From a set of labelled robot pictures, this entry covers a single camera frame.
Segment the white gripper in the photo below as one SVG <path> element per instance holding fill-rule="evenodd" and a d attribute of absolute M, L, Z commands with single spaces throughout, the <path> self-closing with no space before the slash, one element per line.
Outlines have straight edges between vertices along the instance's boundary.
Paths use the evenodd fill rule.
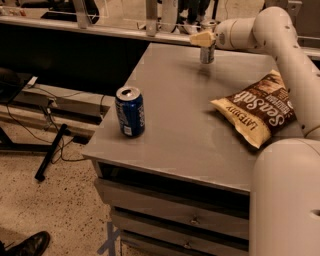
<path fill-rule="evenodd" d="M 190 43 L 199 47 L 211 47 L 215 43 L 223 50 L 249 50 L 259 47 L 253 35 L 254 18 L 228 19 L 215 28 L 215 36 L 205 30 L 190 36 Z"/>

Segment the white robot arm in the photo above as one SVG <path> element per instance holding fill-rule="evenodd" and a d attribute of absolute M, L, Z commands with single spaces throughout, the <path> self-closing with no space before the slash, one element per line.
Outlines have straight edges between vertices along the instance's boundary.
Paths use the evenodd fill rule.
<path fill-rule="evenodd" d="M 258 48 L 277 66 L 297 120 L 266 147 L 252 172 L 249 256 L 320 256 L 320 76 L 291 17 L 269 7 L 190 37 L 196 46 Z"/>

